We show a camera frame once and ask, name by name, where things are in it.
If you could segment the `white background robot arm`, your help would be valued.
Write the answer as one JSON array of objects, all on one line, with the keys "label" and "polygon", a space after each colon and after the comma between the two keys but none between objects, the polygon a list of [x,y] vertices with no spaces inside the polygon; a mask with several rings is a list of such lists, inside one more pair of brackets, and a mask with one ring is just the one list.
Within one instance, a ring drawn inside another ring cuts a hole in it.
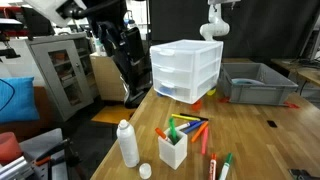
[{"label": "white background robot arm", "polygon": [[209,5],[208,23],[203,24],[200,35],[206,41],[213,41],[215,37],[225,36],[230,31],[230,25],[222,19],[222,5],[231,4],[231,7],[241,0],[207,0]]}]

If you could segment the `white main robot arm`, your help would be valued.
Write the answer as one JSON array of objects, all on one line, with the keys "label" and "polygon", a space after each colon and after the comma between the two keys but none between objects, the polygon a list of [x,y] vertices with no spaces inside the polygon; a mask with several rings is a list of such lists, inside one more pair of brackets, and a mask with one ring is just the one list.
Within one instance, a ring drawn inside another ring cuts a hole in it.
[{"label": "white main robot arm", "polygon": [[64,14],[66,7],[72,3],[80,9],[86,10],[87,7],[82,0],[23,0],[34,10],[46,17],[51,22],[60,27],[65,27],[71,17]]}]

